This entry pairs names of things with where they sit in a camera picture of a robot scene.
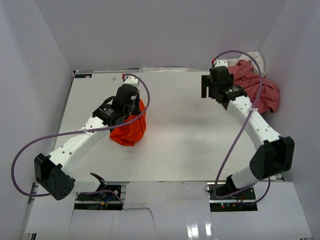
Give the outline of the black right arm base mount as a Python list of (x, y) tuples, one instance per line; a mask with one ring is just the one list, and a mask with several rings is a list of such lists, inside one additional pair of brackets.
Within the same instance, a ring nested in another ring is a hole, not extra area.
[(254, 188), (249, 189), (224, 198), (218, 199), (213, 194), (213, 184), (207, 184), (204, 190), (209, 194), (209, 206), (212, 213), (232, 213), (232, 212), (256, 212), (256, 194)]

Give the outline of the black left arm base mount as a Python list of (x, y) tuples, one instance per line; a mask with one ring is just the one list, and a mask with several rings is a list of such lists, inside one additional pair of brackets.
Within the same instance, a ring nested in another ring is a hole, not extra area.
[(126, 197), (126, 187), (120, 183), (108, 183), (100, 175), (91, 172), (90, 175), (95, 178), (99, 185), (94, 190), (85, 192), (95, 192), (93, 194), (78, 193), (75, 198), (75, 210), (87, 211), (121, 211), (123, 209), (122, 201)]

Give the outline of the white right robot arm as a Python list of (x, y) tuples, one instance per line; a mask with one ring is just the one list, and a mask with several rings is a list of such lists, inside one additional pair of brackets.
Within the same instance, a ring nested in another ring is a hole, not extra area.
[(201, 77), (202, 98), (212, 98), (221, 104), (239, 124), (241, 132), (250, 137), (255, 154), (244, 169), (229, 175), (225, 184), (208, 187), (215, 199), (238, 199), (252, 185), (291, 169), (295, 142), (274, 130), (251, 103), (241, 86), (234, 85), (234, 76), (226, 66), (210, 68)]

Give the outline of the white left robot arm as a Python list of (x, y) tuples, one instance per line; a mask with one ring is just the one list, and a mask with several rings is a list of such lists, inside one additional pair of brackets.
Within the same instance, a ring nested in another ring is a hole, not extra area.
[(38, 154), (34, 159), (37, 182), (56, 200), (70, 194), (76, 180), (69, 176), (77, 162), (111, 130), (98, 128), (123, 124), (133, 113), (139, 114), (139, 84), (123, 83), (114, 97), (106, 99), (75, 134), (48, 155)]

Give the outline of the orange t shirt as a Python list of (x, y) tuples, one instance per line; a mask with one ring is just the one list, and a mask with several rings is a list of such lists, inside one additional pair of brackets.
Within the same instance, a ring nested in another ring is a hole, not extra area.
[(146, 113), (134, 122), (115, 128), (109, 138), (122, 146), (131, 147), (139, 142), (147, 129)]

